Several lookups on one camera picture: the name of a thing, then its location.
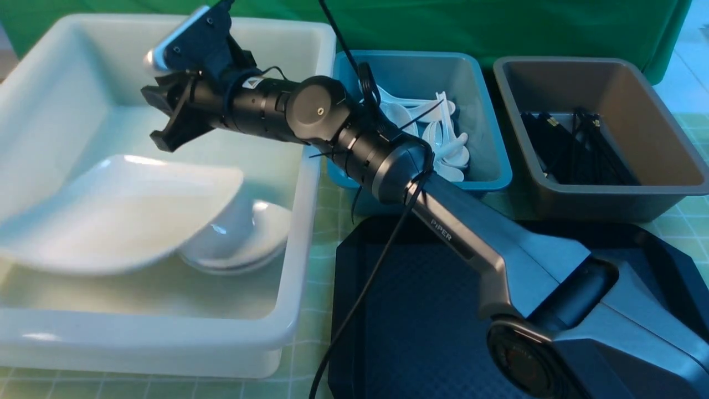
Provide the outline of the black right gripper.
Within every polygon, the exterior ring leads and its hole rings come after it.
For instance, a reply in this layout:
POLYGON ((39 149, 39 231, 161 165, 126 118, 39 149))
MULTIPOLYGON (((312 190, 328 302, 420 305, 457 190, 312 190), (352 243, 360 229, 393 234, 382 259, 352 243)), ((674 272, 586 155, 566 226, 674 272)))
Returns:
POLYGON ((165 128, 150 134, 153 143, 160 151, 175 152, 215 129, 232 129, 228 89, 227 79, 197 71, 159 76, 156 84, 141 88, 147 104, 169 118, 165 128))

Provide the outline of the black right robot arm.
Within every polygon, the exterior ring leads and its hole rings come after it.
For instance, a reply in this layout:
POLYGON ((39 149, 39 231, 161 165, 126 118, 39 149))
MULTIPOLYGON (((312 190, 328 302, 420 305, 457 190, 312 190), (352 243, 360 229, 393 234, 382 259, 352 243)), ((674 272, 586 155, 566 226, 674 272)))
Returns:
POLYGON ((633 267, 533 233, 436 174, 433 150, 340 81, 183 71, 140 90, 169 116, 150 138, 174 152, 213 129, 312 146, 386 204, 402 204, 480 278, 489 354, 539 398, 706 398, 707 341, 669 313, 633 267))

